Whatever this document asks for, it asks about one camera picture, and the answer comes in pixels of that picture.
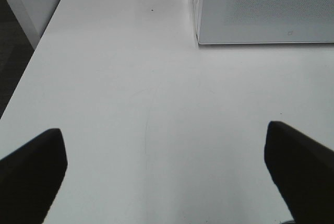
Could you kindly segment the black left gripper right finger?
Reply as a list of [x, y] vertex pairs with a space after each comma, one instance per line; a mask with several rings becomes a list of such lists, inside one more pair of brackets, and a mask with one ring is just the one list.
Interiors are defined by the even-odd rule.
[[333, 151], [280, 121], [268, 124], [264, 161], [295, 223], [333, 223]]

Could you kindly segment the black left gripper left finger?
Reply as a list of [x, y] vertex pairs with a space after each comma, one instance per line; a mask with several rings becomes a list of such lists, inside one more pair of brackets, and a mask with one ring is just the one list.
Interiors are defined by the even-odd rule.
[[58, 128], [44, 131], [1, 159], [1, 223], [43, 223], [67, 166]]

